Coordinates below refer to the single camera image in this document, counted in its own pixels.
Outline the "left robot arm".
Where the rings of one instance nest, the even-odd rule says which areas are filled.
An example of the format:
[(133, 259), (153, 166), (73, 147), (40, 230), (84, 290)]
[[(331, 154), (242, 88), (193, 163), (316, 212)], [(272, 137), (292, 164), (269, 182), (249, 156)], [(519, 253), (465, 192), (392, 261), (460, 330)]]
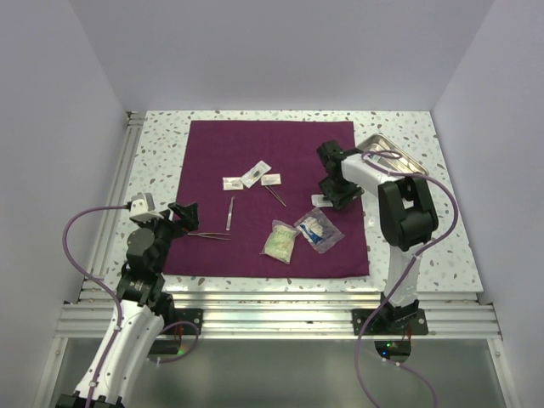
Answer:
[(123, 209), (136, 230), (127, 238), (126, 261), (117, 287), (111, 289), (89, 274), (113, 300), (114, 309), (99, 349), (71, 394), (62, 394), (58, 407), (125, 407), (156, 338), (187, 328), (201, 334), (202, 310), (179, 317), (173, 296), (164, 292), (163, 268), (173, 240), (199, 227), (198, 206), (171, 203), (156, 211), (147, 198), (133, 198)]

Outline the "white pouch with dark item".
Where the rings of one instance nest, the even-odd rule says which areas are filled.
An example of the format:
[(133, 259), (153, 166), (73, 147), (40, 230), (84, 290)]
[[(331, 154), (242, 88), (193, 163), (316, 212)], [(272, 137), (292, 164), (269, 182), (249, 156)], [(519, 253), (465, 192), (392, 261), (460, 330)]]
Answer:
[(271, 166), (268, 163), (259, 161), (241, 176), (241, 182), (246, 188), (250, 189), (270, 170)]

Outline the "thin dark tweezers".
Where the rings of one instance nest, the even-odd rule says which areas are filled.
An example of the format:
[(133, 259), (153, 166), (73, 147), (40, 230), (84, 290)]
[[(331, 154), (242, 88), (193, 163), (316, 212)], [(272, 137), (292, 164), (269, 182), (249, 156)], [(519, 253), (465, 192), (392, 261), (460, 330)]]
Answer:
[(281, 199), (279, 194), (274, 190), (271, 185), (265, 185), (264, 188), (283, 206), (286, 207), (286, 203)]

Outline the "small white packet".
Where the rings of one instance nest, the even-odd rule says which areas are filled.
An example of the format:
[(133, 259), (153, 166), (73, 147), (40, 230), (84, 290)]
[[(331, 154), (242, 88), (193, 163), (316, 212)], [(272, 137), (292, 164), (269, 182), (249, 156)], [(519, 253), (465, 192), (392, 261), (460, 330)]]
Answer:
[(262, 186), (281, 185), (281, 175), (279, 173), (267, 173), (260, 179)]
[(245, 185), (241, 181), (241, 178), (236, 177), (224, 177), (223, 190), (244, 190)]

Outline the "green gauze bag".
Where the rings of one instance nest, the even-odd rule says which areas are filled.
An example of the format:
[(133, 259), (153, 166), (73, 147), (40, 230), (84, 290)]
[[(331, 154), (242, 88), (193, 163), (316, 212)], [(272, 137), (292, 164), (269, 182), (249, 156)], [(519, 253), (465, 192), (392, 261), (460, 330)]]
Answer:
[(261, 255), (289, 264), (300, 231), (279, 220), (272, 222), (272, 230), (264, 243)]

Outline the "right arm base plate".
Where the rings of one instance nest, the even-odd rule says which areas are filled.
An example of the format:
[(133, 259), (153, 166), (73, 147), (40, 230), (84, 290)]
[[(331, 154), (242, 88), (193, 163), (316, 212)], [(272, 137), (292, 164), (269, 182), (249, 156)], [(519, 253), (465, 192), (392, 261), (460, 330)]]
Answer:
[[(352, 309), (352, 327), (354, 335), (358, 336), (371, 316), (373, 309)], [(427, 318), (423, 309), (418, 309), (415, 314), (395, 319), (385, 316), (382, 310), (367, 325), (363, 331), (364, 336), (402, 336), (402, 335), (424, 336), (429, 334)]]

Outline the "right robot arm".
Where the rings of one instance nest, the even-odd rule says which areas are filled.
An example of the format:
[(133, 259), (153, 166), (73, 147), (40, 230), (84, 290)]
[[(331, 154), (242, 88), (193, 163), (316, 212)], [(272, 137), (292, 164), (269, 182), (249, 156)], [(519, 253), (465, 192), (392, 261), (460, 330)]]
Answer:
[(398, 333), (417, 317), (421, 256), (439, 226), (422, 173), (399, 170), (405, 156), (396, 148), (344, 150), (335, 140), (317, 149), (326, 177), (320, 189), (341, 210), (366, 191), (377, 198), (382, 237), (389, 244), (388, 278), (377, 312), (365, 320), (369, 334)]

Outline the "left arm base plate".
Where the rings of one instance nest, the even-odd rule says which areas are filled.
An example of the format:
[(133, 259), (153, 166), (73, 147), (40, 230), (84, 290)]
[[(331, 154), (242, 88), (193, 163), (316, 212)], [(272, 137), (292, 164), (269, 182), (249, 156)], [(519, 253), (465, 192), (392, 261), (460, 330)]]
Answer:
[(175, 309), (165, 323), (163, 333), (167, 335), (195, 336), (201, 334), (204, 310), (198, 308)]

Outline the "clear pouch with small parts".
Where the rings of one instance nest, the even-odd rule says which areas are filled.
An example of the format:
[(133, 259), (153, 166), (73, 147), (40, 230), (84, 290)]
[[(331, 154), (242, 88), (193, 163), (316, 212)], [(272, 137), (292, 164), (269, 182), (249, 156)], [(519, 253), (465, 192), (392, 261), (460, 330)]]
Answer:
[(312, 195), (311, 203), (314, 207), (333, 207), (333, 204), (330, 200), (326, 199), (323, 195)]

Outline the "clear bag blue white gloves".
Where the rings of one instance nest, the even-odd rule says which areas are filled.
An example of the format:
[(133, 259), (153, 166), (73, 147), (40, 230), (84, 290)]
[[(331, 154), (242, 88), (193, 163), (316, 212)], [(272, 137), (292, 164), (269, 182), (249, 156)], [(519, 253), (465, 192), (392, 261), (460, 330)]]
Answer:
[(304, 214), (293, 226), (319, 254), (329, 251), (344, 238), (344, 234), (318, 207)]

